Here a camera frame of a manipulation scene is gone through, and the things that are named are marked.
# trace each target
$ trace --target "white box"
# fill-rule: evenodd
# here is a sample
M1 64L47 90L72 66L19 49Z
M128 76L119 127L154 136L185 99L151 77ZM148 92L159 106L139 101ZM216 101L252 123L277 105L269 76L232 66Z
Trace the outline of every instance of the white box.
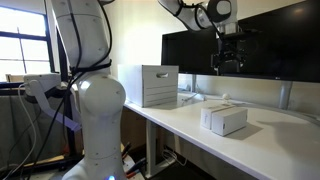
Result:
M127 100L140 107L177 101L178 66L118 65Z
M225 136L247 125L248 110L232 107L212 113L211 131Z
M200 125L204 128L211 129L212 113L234 107L232 104L221 104L213 107L205 107L201 109Z

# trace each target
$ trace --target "white storage bin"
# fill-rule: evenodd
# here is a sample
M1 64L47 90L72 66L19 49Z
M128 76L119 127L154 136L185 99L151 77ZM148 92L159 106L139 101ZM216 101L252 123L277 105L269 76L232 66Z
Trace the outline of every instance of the white storage bin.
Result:
M118 65L127 100L141 107L177 101L178 66Z

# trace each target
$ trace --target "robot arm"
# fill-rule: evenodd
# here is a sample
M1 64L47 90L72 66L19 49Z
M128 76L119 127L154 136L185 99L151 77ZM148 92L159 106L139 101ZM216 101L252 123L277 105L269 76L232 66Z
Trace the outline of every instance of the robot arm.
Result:
M183 0L158 0L189 30L215 26L225 34L237 32L237 0L209 0L187 5Z

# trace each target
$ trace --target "white table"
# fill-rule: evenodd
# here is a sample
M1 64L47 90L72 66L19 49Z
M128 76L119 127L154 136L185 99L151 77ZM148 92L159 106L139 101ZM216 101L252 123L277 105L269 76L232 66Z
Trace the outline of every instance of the white table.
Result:
M154 124L173 132L258 179L320 179L320 127L309 121L259 108L248 108L248 123L225 137L200 126L208 100L179 107L177 103L141 108L125 106L146 117L147 177L165 168L155 164Z

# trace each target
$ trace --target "black monitor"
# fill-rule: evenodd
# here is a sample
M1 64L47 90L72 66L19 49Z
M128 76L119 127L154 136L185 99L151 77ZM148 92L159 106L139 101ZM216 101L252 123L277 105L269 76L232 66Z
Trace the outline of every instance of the black monitor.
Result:
M224 76L320 82L320 2L308 0L239 21L261 34L238 42L248 54Z
M215 75L211 55L218 52L213 28L162 36L161 65L178 65L179 73Z

